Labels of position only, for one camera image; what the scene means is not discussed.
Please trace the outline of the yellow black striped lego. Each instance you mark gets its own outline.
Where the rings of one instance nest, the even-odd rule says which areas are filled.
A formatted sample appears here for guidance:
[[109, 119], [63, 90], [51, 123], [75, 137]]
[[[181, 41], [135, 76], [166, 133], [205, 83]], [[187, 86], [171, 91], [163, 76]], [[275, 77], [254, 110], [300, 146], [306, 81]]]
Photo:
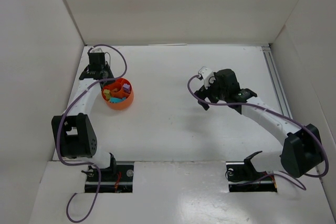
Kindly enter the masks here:
[[109, 89], [104, 89], [103, 95], [106, 101], [109, 101], [111, 99], [111, 92]]

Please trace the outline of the long teal lego brick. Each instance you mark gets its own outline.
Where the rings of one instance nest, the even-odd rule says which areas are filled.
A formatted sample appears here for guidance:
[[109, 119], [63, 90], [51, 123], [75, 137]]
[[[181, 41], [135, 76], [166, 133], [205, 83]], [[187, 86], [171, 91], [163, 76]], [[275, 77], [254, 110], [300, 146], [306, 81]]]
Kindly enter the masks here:
[[120, 102], [123, 102], [126, 99], [127, 99], [126, 97], [123, 97], [123, 98], [111, 97], [109, 102], [110, 103], [120, 103]]

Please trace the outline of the lilac lego brick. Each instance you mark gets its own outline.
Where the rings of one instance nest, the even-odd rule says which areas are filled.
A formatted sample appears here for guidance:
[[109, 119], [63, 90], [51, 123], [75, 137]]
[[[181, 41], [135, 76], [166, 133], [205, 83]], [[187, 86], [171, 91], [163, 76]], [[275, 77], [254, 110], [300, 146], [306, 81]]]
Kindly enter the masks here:
[[130, 85], [130, 84], [124, 83], [124, 84], [122, 85], [122, 88], [123, 88], [123, 91], [124, 91], [125, 93], [131, 93], [131, 85]]

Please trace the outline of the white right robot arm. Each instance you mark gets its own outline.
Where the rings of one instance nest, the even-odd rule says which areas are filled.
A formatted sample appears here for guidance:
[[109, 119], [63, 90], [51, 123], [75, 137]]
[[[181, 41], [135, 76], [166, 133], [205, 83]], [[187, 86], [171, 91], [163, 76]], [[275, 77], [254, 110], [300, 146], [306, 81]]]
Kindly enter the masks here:
[[329, 163], [321, 144], [319, 130], [312, 124], [306, 126], [281, 115], [269, 107], [248, 88], [241, 88], [231, 69], [217, 72], [202, 67], [195, 76], [203, 85], [192, 92], [204, 110], [213, 106], [227, 106], [261, 126], [281, 145], [281, 151], [263, 153], [256, 151], [238, 164], [228, 163], [234, 181], [253, 180], [262, 172], [283, 171], [294, 178], [308, 175], [321, 163], [325, 172]]

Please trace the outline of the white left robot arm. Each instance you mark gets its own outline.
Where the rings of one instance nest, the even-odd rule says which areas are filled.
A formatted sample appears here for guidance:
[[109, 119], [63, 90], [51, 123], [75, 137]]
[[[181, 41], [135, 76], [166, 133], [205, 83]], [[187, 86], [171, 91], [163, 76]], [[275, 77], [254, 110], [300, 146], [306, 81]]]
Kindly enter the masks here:
[[51, 126], [55, 139], [57, 155], [67, 159], [77, 159], [97, 165], [105, 172], [116, 174], [117, 165], [114, 156], [98, 145], [98, 140], [89, 114], [102, 88], [111, 81], [95, 83], [98, 80], [113, 78], [105, 53], [95, 49], [88, 53], [89, 64], [79, 76], [75, 104], [69, 106], [66, 115], [52, 118]]

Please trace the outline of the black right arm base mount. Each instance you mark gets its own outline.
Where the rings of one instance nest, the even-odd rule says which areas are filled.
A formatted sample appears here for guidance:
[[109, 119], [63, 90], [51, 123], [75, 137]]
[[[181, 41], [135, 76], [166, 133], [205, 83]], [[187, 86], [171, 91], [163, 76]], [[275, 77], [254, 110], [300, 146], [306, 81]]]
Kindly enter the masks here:
[[275, 179], [269, 175], [270, 172], [258, 172], [251, 162], [259, 153], [261, 151], [254, 152], [243, 161], [226, 163], [225, 177], [230, 193], [277, 192]]

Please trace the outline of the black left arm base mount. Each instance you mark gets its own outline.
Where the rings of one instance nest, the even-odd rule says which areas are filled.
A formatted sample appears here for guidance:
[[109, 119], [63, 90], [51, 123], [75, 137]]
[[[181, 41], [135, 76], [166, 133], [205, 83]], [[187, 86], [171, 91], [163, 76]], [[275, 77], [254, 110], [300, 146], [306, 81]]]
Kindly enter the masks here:
[[[85, 193], [95, 193], [98, 187], [98, 171], [89, 166], [82, 170], [86, 175]], [[112, 174], [107, 168], [101, 170], [101, 183], [99, 193], [132, 193], [133, 191], [134, 163], [117, 162], [116, 173]]]

